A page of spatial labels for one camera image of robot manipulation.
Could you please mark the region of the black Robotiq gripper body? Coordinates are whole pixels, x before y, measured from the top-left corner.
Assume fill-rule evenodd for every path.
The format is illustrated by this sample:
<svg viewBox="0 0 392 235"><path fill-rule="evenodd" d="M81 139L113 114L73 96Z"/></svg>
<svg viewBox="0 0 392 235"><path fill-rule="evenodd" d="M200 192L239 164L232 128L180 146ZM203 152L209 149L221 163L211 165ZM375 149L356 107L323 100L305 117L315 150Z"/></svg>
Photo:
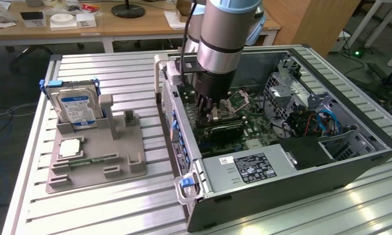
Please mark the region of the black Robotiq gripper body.
<svg viewBox="0 0 392 235"><path fill-rule="evenodd" d="M209 98L213 102L220 101L228 94L236 71L216 74L208 71L195 73L192 85L197 94Z"/></svg>

